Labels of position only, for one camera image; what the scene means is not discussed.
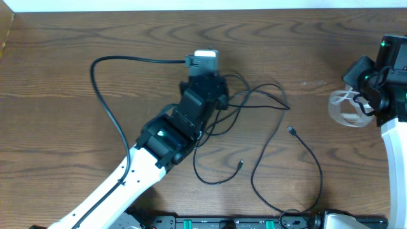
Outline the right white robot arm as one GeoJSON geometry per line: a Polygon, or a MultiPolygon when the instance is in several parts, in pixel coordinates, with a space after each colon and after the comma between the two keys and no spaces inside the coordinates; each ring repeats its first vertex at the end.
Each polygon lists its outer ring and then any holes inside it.
{"type": "Polygon", "coordinates": [[[373,109],[389,165],[389,228],[406,228],[406,36],[384,35],[375,61],[363,55],[342,76],[373,109]]]}

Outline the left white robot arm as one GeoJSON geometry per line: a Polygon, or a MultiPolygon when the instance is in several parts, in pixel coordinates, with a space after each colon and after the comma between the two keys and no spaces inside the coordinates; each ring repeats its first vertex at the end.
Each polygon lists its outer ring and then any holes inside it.
{"type": "Polygon", "coordinates": [[[109,228],[147,189],[180,164],[197,146],[215,110],[228,107],[221,76],[192,76],[180,84],[172,114],[148,121],[135,144],[108,178],[51,228],[109,228]]]}

